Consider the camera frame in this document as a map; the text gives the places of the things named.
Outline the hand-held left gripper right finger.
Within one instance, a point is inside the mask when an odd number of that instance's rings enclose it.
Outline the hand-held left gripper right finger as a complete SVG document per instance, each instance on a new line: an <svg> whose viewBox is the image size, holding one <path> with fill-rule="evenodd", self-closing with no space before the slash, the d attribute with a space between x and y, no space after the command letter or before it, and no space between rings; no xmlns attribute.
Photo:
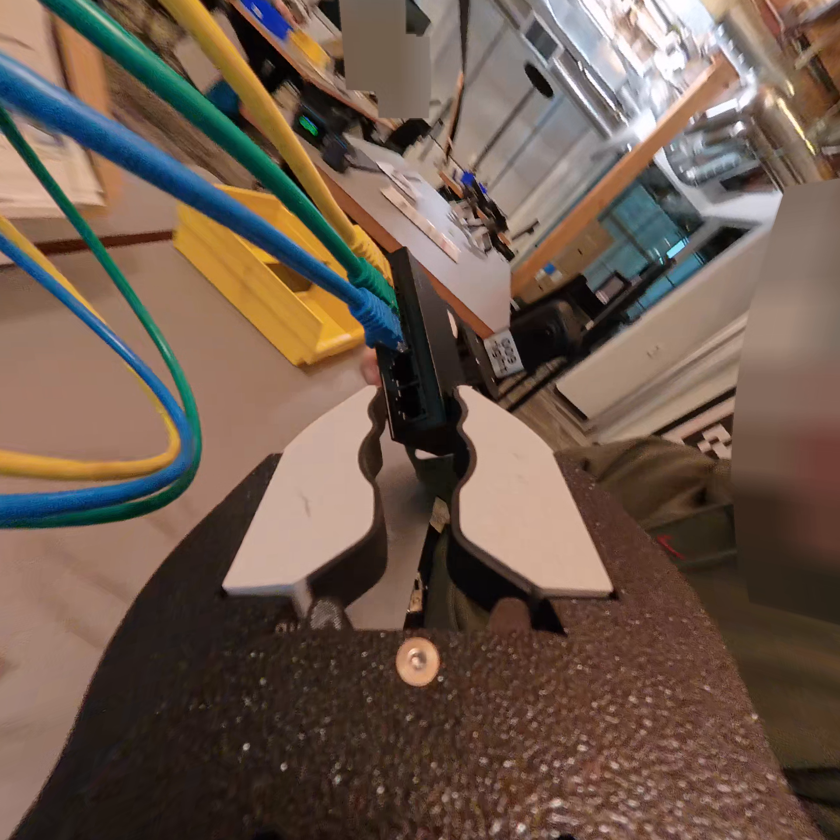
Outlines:
<svg viewBox="0 0 840 840"><path fill-rule="evenodd" d="M458 545L537 599L614 591L551 447L520 419L459 385L457 432L467 466L452 496Z"/></svg>

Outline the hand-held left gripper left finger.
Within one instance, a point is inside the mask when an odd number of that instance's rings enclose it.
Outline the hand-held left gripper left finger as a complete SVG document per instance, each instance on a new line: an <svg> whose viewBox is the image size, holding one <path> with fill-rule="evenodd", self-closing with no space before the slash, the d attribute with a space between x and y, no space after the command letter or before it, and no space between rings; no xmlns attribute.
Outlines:
<svg viewBox="0 0 840 840"><path fill-rule="evenodd" d="M322 598L347 607L382 578L382 388L368 385L299 433L224 577L228 596L278 596L299 616Z"/></svg>

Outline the black network switch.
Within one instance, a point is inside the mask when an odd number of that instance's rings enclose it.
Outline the black network switch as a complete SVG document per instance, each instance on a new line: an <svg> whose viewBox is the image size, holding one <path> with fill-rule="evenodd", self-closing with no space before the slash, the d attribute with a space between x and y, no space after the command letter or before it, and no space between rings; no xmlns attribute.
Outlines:
<svg viewBox="0 0 840 840"><path fill-rule="evenodd" d="M399 349L376 349L391 436L407 448L452 455L464 376L448 308L407 248L387 258L403 335Z"/></svg>

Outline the yellow plastic bin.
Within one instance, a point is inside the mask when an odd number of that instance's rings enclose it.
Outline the yellow plastic bin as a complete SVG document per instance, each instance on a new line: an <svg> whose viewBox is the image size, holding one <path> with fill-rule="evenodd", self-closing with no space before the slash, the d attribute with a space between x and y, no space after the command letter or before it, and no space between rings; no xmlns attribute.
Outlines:
<svg viewBox="0 0 840 840"><path fill-rule="evenodd" d="M347 305L275 257L182 203L175 248L296 366L364 344Z"/></svg>

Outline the person's right forearm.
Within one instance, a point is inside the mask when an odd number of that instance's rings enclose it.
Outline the person's right forearm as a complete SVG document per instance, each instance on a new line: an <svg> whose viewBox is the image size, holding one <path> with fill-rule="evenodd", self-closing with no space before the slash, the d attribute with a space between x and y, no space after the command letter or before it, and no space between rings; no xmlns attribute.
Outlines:
<svg viewBox="0 0 840 840"><path fill-rule="evenodd" d="M729 460L660 436L576 446L559 457L588 475L644 529L733 503Z"/></svg>

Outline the grey work table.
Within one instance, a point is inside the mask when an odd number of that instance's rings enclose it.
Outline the grey work table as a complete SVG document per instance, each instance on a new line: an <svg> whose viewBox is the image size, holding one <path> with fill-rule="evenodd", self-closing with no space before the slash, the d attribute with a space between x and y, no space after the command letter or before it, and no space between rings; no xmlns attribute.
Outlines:
<svg viewBox="0 0 840 840"><path fill-rule="evenodd" d="M414 210L404 214L402 206L407 203L407 196L381 168L335 171L313 145L303 141L305 154L341 211L384 252L407 247L439 296L480 337L507 327L511 277L508 262L496 253L486 255L472 248L449 205L415 172L411 162L363 139L350 137L349 141L372 161L402 172L413 183Z"/></svg>

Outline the black white marker poster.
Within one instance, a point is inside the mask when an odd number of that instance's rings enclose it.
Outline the black white marker poster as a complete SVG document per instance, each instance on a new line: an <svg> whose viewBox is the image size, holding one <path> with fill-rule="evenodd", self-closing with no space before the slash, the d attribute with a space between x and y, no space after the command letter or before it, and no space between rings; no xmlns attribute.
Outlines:
<svg viewBox="0 0 840 840"><path fill-rule="evenodd" d="M729 461L735 402L736 390L731 389L659 429L655 435L696 448L711 459Z"/></svg>

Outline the person's olive clothing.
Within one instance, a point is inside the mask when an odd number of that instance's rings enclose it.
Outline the person's olive clothing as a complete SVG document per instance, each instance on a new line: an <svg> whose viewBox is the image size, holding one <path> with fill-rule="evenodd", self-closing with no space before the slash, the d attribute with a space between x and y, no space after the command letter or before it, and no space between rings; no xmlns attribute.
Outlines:
<svg viewBox="0 0 840 840"><path fill-rule="evenodd" d="M838 624L753 603L723 526L674 538L682 574L733 657L793 793L838 837Z"/></svg>

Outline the silver ventilation duct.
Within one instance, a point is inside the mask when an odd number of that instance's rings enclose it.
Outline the silver ventilation duct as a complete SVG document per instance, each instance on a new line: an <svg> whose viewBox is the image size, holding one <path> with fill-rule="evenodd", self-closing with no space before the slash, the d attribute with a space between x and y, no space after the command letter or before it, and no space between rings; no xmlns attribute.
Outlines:
<svg viewBox="0 0 840 840"><path fill-rule="evenodd" d="M700 112L664 147L671 171L686 186L723 186L763 173L777 190L827 181L834 170L786 100L750 86Z"/></svg>

